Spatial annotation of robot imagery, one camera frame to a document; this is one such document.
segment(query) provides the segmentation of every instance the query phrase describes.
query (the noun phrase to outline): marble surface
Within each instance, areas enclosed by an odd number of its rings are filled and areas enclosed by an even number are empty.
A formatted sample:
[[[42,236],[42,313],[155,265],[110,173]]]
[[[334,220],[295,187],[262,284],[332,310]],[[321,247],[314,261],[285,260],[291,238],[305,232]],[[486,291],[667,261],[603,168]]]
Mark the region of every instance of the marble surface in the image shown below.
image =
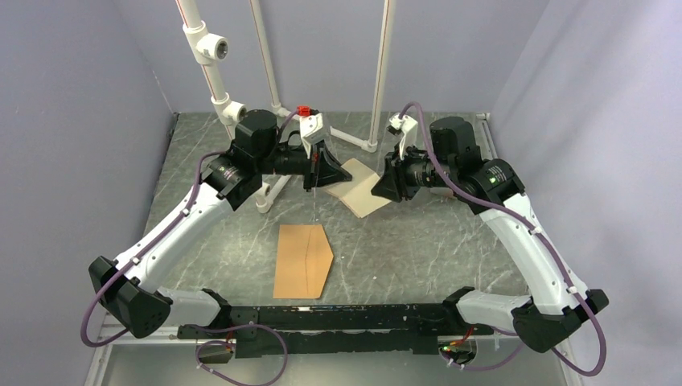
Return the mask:
[[[448,115],[454,114],[426,113],[425,119],[428,125]],[[388,113],[383,114],[382,121],[387,117]],[[475,119],[473,114],[462,117]],[[366,138],[370,113],[327,113],[325,122]],[[297,127],[294,122],[288,129]],[[476,138],[486,146],[478,129]],[[341,163],[358,158],[379,174],[384,169],[383,157],[396,143],[395,137],[382,130],[380,148],[370,154],[338,138],[327,139]],[[147,231],[187,193],[199,157],[227,147],[228,136],[215,114],[179,116]],[[276,179],[264,177],[270,183]],[[320,299],[273,299],[280,224],[324,226],[334,261]],[[291,179],[269,213],[260,214],[251,198],[207,232],[164,285],[180,290],[210,288],[237,306],[441,302],[465,285],[496,294],[527,293],[507,251],[467,205],[422,189],[411,201],[390,203],[358,219],[321,190],[304,192],[300,177]]]

